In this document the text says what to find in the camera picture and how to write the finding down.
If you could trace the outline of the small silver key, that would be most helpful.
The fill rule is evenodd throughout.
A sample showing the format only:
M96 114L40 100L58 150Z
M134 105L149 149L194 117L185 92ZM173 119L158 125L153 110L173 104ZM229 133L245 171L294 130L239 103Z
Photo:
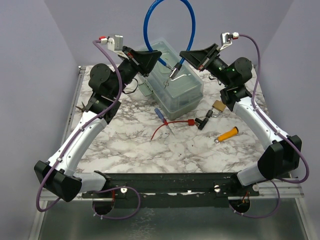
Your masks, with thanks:
M170 79L170 78L168 78L167 80L165 80L165 81L163 82L164 88L166 88L166 87L168 87L168 86L169 86L170 81L171 81L171 79Z

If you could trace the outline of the red cable lock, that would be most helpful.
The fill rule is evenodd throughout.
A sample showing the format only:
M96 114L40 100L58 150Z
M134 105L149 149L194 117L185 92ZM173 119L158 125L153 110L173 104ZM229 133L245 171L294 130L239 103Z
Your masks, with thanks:
M152 134L152 136L151 136L149 141L151 142L153 140L153 138L155 137L157 131L160 128L162 128L164 126L168 127L170 124L177 124L177 123L186 123L189 126L194 126L196 124L194 119L169 121L169 122L167 122L167 124L163 123L162 125L160 125L158 128L155 129L155 131L153 132L153 134Z

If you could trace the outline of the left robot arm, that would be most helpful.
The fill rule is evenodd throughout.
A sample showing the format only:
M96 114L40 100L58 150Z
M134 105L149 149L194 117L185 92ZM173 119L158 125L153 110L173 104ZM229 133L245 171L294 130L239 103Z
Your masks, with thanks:
M82 109L79 123L52 157L39 160L34 166L43 187L65 202L81 192L94 191L101 198L110 194L111 185L102 173L76 176L78 163L92 141L116 115L121 105L119 94L136 75L147 77L162 55L159 50L135 51L127 46L122 48L122 53L123 61L114 70L104 63L92 67L88 82L92 95Z

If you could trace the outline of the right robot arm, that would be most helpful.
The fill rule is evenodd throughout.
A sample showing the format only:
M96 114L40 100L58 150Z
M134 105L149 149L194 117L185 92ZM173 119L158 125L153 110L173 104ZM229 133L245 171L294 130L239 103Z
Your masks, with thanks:
M228 65L220 58L216 43L201 50L181 51L179 55L198 71L209 71L224 85L221 101L247 124L263 146L264 153L256 163L233 175L230 191L234 195L241 196L249 185L278 178L299 166L302 140L271 121L246 88L246 82L253 77L249 59L239 57Z

